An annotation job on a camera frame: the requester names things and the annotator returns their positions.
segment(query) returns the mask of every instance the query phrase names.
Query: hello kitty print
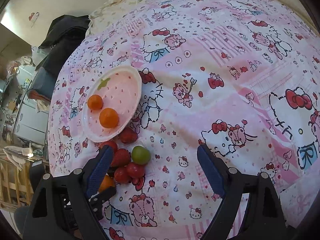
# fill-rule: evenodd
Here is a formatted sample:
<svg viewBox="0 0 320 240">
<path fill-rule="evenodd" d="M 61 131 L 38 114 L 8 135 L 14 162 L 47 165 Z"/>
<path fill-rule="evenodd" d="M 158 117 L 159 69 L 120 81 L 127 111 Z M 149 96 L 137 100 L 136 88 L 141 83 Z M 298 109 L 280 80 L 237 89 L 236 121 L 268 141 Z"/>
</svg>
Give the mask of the hello kitty print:
<svg viewBox="0 0 320 240">
<path fill-rule="evenodd" d="M 112 239 L 201 238 L 222 199 L 197 161 L 200 144 L 242 173 L 266 172 L 288 199 L 319 163 L 319 45 L 276 0 L 143 0 L 63 66 L 49 114 L 51 173 L 69 174 L 96 156 L 99 144 L 81 124 L 88 91 L 110 69 L 131 65 L 142 80 L 128 123 L 138 134 L 132 147 L 148 148 L 151 160 L 144 177 L 117 185 L 103 206 L 100 223 Z M 313 191 L 295 190 L 299 203 L 310 202 Z M 284 211 L 290 221 L 298 213 L 299 204 Z"/>
</svg>

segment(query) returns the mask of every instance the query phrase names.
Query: red fruit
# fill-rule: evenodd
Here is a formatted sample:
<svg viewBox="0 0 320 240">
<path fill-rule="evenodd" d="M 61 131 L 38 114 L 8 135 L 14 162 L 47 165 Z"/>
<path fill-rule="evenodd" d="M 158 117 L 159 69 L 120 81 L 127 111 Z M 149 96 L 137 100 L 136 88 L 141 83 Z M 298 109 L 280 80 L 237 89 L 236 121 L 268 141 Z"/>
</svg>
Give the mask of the red fruit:
<svg viewBox="0 0 320 240">
<path fill-rule="evenodd" d="M 126 127 L 119 134 L 119 138 L 122 143 L 133 143 L 138 139 L 138 134 L 132 131 L 129 127 Z"/>
<path fill-rule="evenodd" d="M 111 167 L 123 167 L 126 166 L 131 161 L 131 156 L 128 150 L 119 149 L 113 156 Z"/>
<path fill-rule="evenodd" d="M 103 146 L 109 145 L 113 148 L 113 154 L 115 154 L 118 150 L 118 145 L 114 141 L 106 141 L 99 144 L 99 149 L 102 149 Z"/>
<path fill-rule="evenodd" d="M 131 180 L 125 167 L 119 167 L 115 171 L 114 179 L 121 184 L 127 184 Z"/>
<path fill-rule="evenodd" d="M 129 163 L 126 169 L 127 169 L 128 175 L 134 179 L 141 178 L 146 173 L 144 166 L 136 163 Z"/>
</svg>

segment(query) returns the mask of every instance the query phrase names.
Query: metal screw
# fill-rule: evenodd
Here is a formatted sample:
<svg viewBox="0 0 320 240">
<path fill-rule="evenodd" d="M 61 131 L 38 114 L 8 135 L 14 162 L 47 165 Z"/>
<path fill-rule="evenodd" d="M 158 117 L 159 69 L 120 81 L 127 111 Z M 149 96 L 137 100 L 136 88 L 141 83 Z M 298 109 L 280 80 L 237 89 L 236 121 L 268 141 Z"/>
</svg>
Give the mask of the metal screw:
<svg viewBox="0 0 320 240">
<path fill-rule="evenodd" d="M 263 177 L 264 179 L 269 178 L 269 174 L 266 172 L 261 172 L 260 174 L 261 174 L 261 177 Z"/>
<path fill-rule="evenodd" d="M 231 174 L 236 174 L 238 172 L 238 170 L 236 168 L 234 168 L 234 167 L 231 167 L 231 168 L 229 168 L 229 172 Z"/>
<path fill-rule="evenodd" d="M 46 173 L 46 174 L 44 174 L 44 175 L 43 175 L 43 177 L 42 177 L 42 178 L 43 178 L 43 179 L 49 179 L 49 178 L 50 178 L 50 176 L 51 176 L 51 175 L 50 175 L 49 173 Z"/>
<path fill-rule="evenodd" d="M 76 169 L 73 171 L 73 173 L 76 174 L 76 175 L 80 174 L 81 172 L 82 172 L 82 169 L 81 169 L 81 168 L 76 168 Z"/>
</svg>

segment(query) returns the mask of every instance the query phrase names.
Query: blue gripper pad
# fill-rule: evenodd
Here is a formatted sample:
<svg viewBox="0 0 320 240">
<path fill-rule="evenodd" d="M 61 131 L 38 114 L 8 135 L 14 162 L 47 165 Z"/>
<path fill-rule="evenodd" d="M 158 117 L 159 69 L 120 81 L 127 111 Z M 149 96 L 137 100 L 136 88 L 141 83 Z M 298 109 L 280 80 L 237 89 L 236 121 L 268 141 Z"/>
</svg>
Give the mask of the blue gripper pad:
<svg viewBox="0 0 320 240">
<path fill-rule="evenodd" d="M 203 146 L 199 146 L 197 150 L 197 158 L 198 162 L 204 171 L 205 176 L 208 179 L 208 182 L 215 194 L 218 194 L 221 198 L 225 195 L 225 190 L 223 187 L 223 177 L 219 173 L 218 169 L 214 166 L 209 154 L 212 155 L 213 153 L 208 149 L 208 152 L 204 149 Z"/>
<path fill-rule="evenodd" d="M 107 174 L 107 171 L 111 165 L 113 159 L 113 149 L 110 146 L 104 146 L 98 153 L 98 155 L 100 154 L 100 160 L 97 162 L 97 164 L 92 170 L 92 173 L 89 175 L 87 179 L 86 195 L 88 198 L 90 198 L 92 195 L 95 195 L 98 192 L 98 189 L 104 179 L 104 176 Z"/>
</svg>

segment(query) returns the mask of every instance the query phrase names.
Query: white plate rim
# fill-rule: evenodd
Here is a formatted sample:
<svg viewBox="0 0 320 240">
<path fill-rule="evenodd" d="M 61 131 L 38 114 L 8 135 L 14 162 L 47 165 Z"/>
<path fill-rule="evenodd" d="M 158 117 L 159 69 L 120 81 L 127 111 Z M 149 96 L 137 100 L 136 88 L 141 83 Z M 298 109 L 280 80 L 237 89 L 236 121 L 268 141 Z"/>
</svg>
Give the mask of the white plate rim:
<svg viewBox="0 0 320 240">
<path fill-rule="evenodd" d="M 138 104 L 140 102 L 141 99 L 141 89 L 142 89 L 142 79 L 141 76 L 139 74 L 139 71 L 135 68 L 132 67 L 130 65 L 121 65 L 121 66 L 117 66 L 114 68 L 111 68 L 110 70 L 108 70 L 106 73 L 104 73 L 89 89 L 89 92 L 87 93 L 87 98 L 89 98 L 90 96 L 93 95 L 93 93 L 97 90 L 98 86 L 100 85 L 100 81 L 101 79 L 105 79 L 108 76 L 111 76 L 115 73 L 119 73 L 119 72 L 123 72 L 123 71 L 127 71 L 132 73 L 133 78 L 137 81 L 138 83 L 138 96 L 137 96 L 137 100 L 135 102 L 135 106 L 134 108 L 137 109 Z M 84 134 L 87 136 L 88 139 L 90 139 L 93 142 L 105 142 L 105 141 L 109 141 L 111 140 L 113 137 L 117 136 L 119 133 L 121 133 L 123 131 L 123 129 L 127 126 L 127 124 L 130 122 L 130 120 L 132 119 L 132 117 L 135 114 L 135 111 L 132 112 L 132 115 L 130 116 L 129 120 L 127 122 L 125 122 L 125 124 L 123 124 L 117 132 L 111 133 L 109 135 L 106 136 L 97 136 L 96 134 L 90 132 L 91 129 L 89 129 L 89 124 L 88 124 L 88 118 L 87 115 L 84 114 L 88 111 L 88 105 L 87 105 L 87 101 L 84 104 L 84 107 L 82 109 L 82 113 L 81 113 L 81 126 L 83 126 L 83 131 Z"/>
</svg>

